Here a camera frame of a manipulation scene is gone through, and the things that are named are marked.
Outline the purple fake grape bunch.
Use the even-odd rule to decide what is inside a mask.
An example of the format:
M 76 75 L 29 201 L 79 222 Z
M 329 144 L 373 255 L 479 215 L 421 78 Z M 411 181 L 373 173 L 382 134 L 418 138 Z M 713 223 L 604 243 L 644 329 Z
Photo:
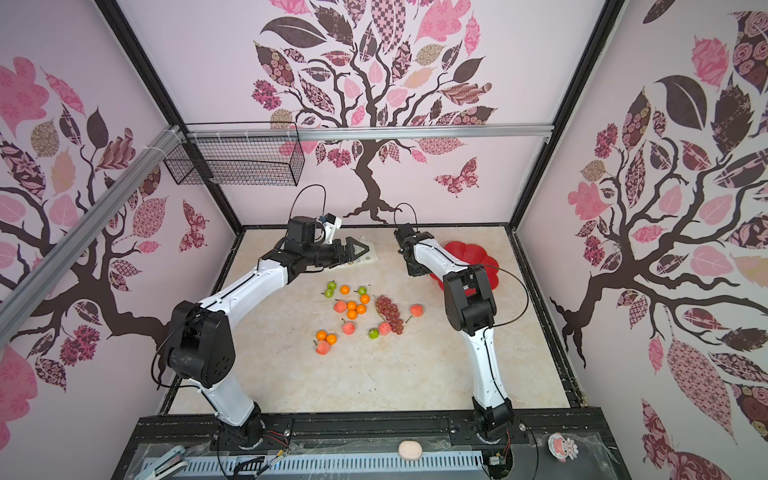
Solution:
M 389 324 L 391 331 L 397 335 L 402 335 L 405 321 L 393 300 L 386 295 L 380 295 L 375 298 L 374 305 L 377 313 Z

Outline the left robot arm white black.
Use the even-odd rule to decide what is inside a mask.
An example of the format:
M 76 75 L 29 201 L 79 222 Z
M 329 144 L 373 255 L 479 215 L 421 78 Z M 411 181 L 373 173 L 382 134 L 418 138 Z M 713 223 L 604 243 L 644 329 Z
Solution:
M 158 360 L 203 394 L 219 426 L 240 447 L 258 446 L 265 426 L 260 407 L 233 372 L 234 329 L 299 275 L 349 264 L 369 253 L 370 247 L 359 240 L 336 238 L 340 227 L 341 219 L 332 214 L 317 219 L 294 217 L 285 235 L 247 274 L 200 301 L 182 301 L 172 311 Z

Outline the red flower-shaped fruit bowl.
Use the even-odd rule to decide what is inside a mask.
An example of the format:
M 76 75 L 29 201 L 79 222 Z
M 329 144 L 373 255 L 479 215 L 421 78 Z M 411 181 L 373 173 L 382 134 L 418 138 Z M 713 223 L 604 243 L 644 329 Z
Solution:
M 489 278 L 491 289 L 496 290 L 498 288 L 499 264 L 481 245 L 464 243 L 461 241 L 451 241 L 446 243 L 443 248 L 460 262 L 470 265 L 482 265 Z

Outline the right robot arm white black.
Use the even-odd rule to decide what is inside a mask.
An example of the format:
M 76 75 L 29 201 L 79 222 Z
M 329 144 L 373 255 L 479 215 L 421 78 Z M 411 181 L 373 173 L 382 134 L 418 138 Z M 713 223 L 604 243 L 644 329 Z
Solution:
M 394 237 L 410 276 L 432 274 L 441 280 L 447 320 L 461 334 L 469 355 L 477 435 L 487 443 L 497 442 L 515 415 L 495 351 L 497 305 L 487 271 L 458 259 L 431 234 L 410 224 L 396 228 Z

